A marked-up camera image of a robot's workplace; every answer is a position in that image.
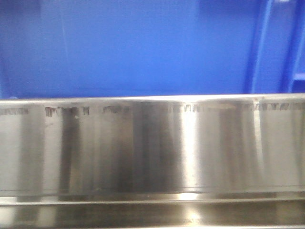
blue background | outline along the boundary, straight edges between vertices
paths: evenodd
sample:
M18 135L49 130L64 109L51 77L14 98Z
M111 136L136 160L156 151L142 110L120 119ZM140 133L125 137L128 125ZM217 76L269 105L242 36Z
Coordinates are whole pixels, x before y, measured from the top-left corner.
M305 92L304 0L0 0L2 98Z

blue plastic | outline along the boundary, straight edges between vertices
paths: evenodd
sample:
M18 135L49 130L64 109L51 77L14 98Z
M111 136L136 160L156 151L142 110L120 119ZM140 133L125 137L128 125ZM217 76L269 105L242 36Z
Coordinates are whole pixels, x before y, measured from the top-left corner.
M304 0L0 0L0 96L305 92L304 42Z

brushed metal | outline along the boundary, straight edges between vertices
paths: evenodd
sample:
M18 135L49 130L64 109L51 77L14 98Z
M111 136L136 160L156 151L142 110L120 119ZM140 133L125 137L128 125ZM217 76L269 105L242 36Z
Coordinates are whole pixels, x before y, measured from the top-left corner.
M2 100L0 226L302 227L304 125L305 94Z

blue wall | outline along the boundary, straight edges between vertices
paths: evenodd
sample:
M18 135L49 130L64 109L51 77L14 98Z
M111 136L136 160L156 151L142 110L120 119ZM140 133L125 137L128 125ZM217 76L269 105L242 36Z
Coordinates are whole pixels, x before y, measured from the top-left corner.
M3 98L305 92L304 0L0 0Z

stainless steel surface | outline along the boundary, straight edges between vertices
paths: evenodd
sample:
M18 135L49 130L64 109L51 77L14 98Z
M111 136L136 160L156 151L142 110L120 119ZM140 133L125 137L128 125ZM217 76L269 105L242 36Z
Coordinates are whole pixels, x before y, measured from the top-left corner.
M2 100L0 226L304 227L304 130L305 94Z

